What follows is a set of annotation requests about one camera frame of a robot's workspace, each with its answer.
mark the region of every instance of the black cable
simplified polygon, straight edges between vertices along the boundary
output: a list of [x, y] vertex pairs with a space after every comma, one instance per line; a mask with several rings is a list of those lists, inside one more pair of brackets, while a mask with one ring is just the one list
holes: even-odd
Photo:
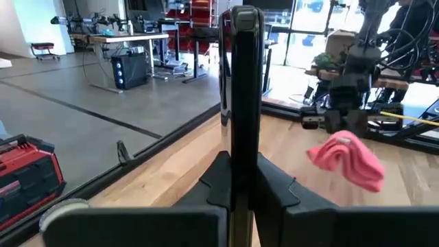
[[[405, 15], [405, 18], [404, 18], [403, 24], [402, 24], [401, 27], [399, 28], [400, 30], [404, 30], [404, 28], [405, 28], [405, 24], [407, 24], [407, 18], [408, 18], [408, 16], [410, 15], [410, 10], [412, 10], [412, 6], [413, 6], [413, 1], [410, 2], [409, 10], [407, 11], [407, 14]], [[400, 36], [400, 35], [401, 35], [401, 33], [399, 33], [398, 36], [396, 37], [396, 40], [395, 40], [395, 42], [394, 42], [395, 44], [398, 43], [398, 39], [399, 39], [399, 36]], [[395, 48], [396, 48], [396, 46], [393, 47], [393, 50], [392, 50], [391, 54], [394, 53]]]
[[387, 56], [382, 57], [381, 59], [378, 60], [378, 62], [382, 62], [382, 61], [384, 61], [385, 59], [389, 58], [390, 56], [393, 56], [394, 54], [399, 54], [399, 53], [401, 53], [401, 52], [403, 52], [403, 51], [406, 51], [407, 49], [411, 49], [411, 48], [413, 48], [413, 46], [414, 46], [414, 45], [415, 45], [415, 44], [416, 44], [421, 38], [423, 38], [426, 34], [429, 33], [429, 31], [430, 31], [430, 29], [431, 29], [431, 26], [433, 25], [434, 16], [435, 16], [435, 10], [434, 10], [434, 7], [431, 6], [431, 5], [430, 5], [430, 7], [431, 7], [431, 9], [430, 9], [431, 11], [429, 12], [429, 15], [428, 15], [428, 17], [427, 17], [427, 21], [425, 22], [424, 27], [423, 27], [422, 31], [419, 33], [419, 35], [418, 35], [418, 36], [417, 36], [412, 42], [410, 42], [410, 43], [404, 45], [404, 46], [401, 47], [401, 48], [398, 48], [396, 51], [393, 51], [392, 54], [389, 54], [389, 55], [387, 55]]
[[[404, 35], [408, 36], [412, 41], [414, 40], [414, 37], [409, 32], [407, 32], [405, 30], [402, 30], [402, 29], [391, 29], [391, 30], [388, 30], [388, 31], [380, 34], [380, 36], [384, 35], [384, 34], [387, 34], [387, 33], [390, 33], [390, 32], [399, 32], [399, 35], [404, 34]], [[381, 66], [385, 67], [386, 69], [391, 69], [391, 70], [395, 70], [395, 71], [404, 71], [404, 70], [409, 69], [410, 67], [412, 67], [418, 61], [418, 59], [419, 59], [419, 47], [418, 47], [417, 44], [414, 46], [414, 53], [415, 53], [414, 56], [412, 55], [412, 58], [410, 59], [410, 63], [408, 65], [406, 65], [405, 67], [391, 67], [390, 65], [393, 62], [396, 62], [397, 60], [400, 60], [402, 57], [406, 56], [407, 54], [405, 54], [404, 56], [401, 56], [398, 59], [393, 60], [389, 64], [385, 64], [385, 63], [382, 63], [382, 62], [380, 62], [379, 64]]]

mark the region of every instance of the wooden surface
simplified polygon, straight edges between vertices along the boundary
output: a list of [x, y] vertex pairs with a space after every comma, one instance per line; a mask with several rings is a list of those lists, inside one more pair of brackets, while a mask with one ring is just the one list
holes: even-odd
[[[221, 150], [220, 116], [214, 116], [142, 166], [90, 200], [94, 207], [168, 207], [197, 182]], [[305, 151], [324, 143], [328, 134], [303, 130], [299, 123], [261, 117], [262, 154], [298, 182], [340, 206], [438, 204], [439, 158], [365, 140], [385, 167], [381, 193], [370, 193], [347, 182], [339, 173], [314, 167]], [[43, 246], [35, 236], [23, 246]], [[254, 234], [253, 246], [259, 246]]]
[[[308, 69], [305, 71], [305, 73], [307, 75], [314, 75], [317, 76], [317, 70], [312, 68], [312, 69]], [[383, 73], [381, 73], [383, 75], [387, 74], [387, 75], [394, 75], [392, 72], [386, 72], [383, 71]], [[319, 71], [319, 75], [320, 78], [322, 78], [323, 80], [332, 80], [334, 78], [337, 78], [339, 76], [339, 74], [335, 71], [326, 71], [326, 70], [320, 70]], [[408, 82], [404, 82], [404, 81], [400, 81], [400, 80], [392, 80], [392, 79], [386, 79], [386, 78], [379, 78], [374, 84], [373, 86], [374, 88], [379, 88], [379, 87], [386, 87], [386, 88], [391, 88], [391, 89], [402, 89], [402, 90], [408, 90], [409, 89], [409, 84]]]
[[88, 38], [91, 43], [117, 43], [117, 42], [126, 42], [126, 41], [169, 38], [168, 34], [134, 34], [134, 35], [120, 35], [120, 36], [115, 36], [115, 37], [71, 34], [71, 36], [72, 36], [72, 38], [77, 38], [77, 39], [81, 39], [81, 40], [86, 40]]

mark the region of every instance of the pink cloth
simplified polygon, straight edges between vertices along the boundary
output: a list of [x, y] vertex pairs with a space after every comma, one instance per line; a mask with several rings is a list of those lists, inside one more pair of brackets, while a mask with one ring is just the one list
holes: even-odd
[[384, 167], [378, 158], [351, 132], [333, 134], [321, 147], [307, 151], [309, 159], [320, 169], [335, 171], [341, 164], [343, 176], [371, 192], [380, 192]]

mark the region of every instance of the red toolbox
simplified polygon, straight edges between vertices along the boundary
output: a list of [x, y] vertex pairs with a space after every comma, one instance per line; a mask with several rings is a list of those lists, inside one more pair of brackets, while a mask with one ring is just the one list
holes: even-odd
[[65, 181], [54, 150], [24, 134], [0, 141], [0, 231], [61, 194]]

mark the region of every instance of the red stool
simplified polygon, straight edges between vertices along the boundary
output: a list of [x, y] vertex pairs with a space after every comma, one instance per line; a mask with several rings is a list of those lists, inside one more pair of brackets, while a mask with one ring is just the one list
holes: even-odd
[[[51, 49], [54, 48], [53, 43], [32, 43], [30, 45], [30, 49], [32, 50], [32, 54], [36, 57], [36, 59], [43, 61], [44, 58], [52, 58], [55, 59], [61, 59], [59, 55], [53, 54], [50, 52]], [[47, 50], [48, 54], [35, 54], [35, 50], [44, 51]]]

